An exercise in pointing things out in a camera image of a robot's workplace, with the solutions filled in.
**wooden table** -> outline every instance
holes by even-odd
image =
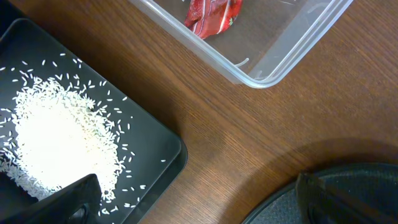
[[[395,0],[355,1],[265,90],[231,84],[127,0],[12,2],[187,144],[143,223],[240,223],[301,170],[397,161]]]

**clear plastic container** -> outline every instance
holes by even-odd
[[[205,40],[183,24],[190,0],[131,0],[233,83],[267,88],[283,79],[353,0],[244,0],[233,25]]]

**black object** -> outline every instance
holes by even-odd
[[[90,174],[20,213],[3,220],[0,217],[0,223],[95,224],[100,199],[97,176]]]
[[[2,27],[4,27],[4,21],[11,21],[8,19],[9,17],[15,19],[21,17],[21,13],[5,0],[0,0]],[[185,167],[187,148],[183,141],[132,100],[122,101],[125,95],[109,82],[106,86],[99,87],[99,82],[105,81],[103,77],[85,63],[82,63],[79,68],[78,64],[73,62],[73,59],[77,57],[33,22],[27,19],[18,19],[8,26],[4,35],[0,33],[2,36],[0,39],[0,68],[6,67],[5,70],[0,71],[0,108],[15,108],[12,97],[16,95],[17,90],[21,89],[23,82],[21,80],[17,82],[19,84],[13,83],[12,79],[21,79],[19,70],[26,72],[33,68],[33,74],[44,80],[54,77],[55,74],[63,74],[63,79],[58,81],[63,86],[68,86],[69,82],[76,83],[76,80],[72,78],[75,74],[78,74],[80,82],[86,83],[86,85],[91,80],[96,87],[88,90],[88,96],[96,101],[101,100],[102,106],[108,105],[107,110],[112,111],[110,120],[115,122],[119,119],[122,120],[123,131],[126,133],[122,135],[119,144],[129,144],[129,150],[118,149],[119,160],[124,156],[127,159],[132,156],[130,150],[135,154],[131,163],[128,163],[127,159],[124,163],[126,169],[131,170],[132,178],[127,179],[126,173],[120,175],[114,191],[116,199],[112,203],[103,202],[100,208],[100,210],[107,208],[110,211],[117,205],[119,211],[111,215],[96,216],[97,221],[115,224],[139,222]],[[53,61],[57,63],[57,67],[52,65]],[[66,79],[66,73],[70,74],[69,80]],[[113,101],[106,101],[109,98],[108,90],[111,91]],[[115,113],[113,108],[120,108],[123,113]],[[0,120],[2,121],[5,117],[9,117],[9,113],[0,111]],[[131,124],[130,130],[127,130],[126,123]],[[3,132],[7,134],[8,131],[14,133],[14,129],[15,126],[11,122],[6,123],[5,127],[0,129],[0,135]],[[142,190],[140,185],[146,185],[146,188]],[[135,191],[122,192],[122,189],[131,189],[131,187],[134,187]],[[15,205],[19,209],[26,208],[27,204],[34,201],[28,195],[21,194],[21,197],[25,197],[25,199]],[[1,200],[0,198],[0,213],[7,210],[2,208]],[[137,206],[124,208],[124,203]]]
[[[310,174],[298,176],[295,190],[305,224],[397,224],[391,217]]]
[[[314,176],[325,185],[334,186],[395,220],[398,218],[398,166],[350,164],[316,172]],[[265,199],[243,224],[303,224],[295,185],[296,182],[291,183]]]

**pile of rice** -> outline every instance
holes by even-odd
[[[124,166],[111,132],[114,122],[102,116],[105,106],[94,111],[94,100],[65,90],[54,78],[24,87],[14,99],[17,144],[15,154],[14,143],[0,149],[0,172],[39,200],[96,174],[102,198],[115,199]]]

